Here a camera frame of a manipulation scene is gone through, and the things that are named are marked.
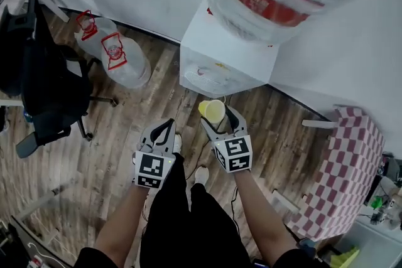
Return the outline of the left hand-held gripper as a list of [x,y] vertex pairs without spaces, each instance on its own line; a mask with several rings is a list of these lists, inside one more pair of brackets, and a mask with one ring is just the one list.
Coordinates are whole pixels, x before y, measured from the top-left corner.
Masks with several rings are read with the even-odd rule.
[[133,156],[133,183],[144,188],[160,189],[175,163],[173,147],[176,132],[174,119],[161,119],[142,133]]

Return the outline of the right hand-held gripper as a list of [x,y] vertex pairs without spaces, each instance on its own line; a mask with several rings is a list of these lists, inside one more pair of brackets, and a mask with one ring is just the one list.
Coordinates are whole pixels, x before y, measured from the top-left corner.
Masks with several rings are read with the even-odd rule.
[[250,170],[253,149],[251,137],[247,135],[246,120],[236,109],[228,105],[225,107],[225,113],[231,125],[232,135],[241,137],[220,140],[220,133],[215,127],[206,118],[201,118],[201,125],[209,141],[213,142],[215,157],[227,173]]

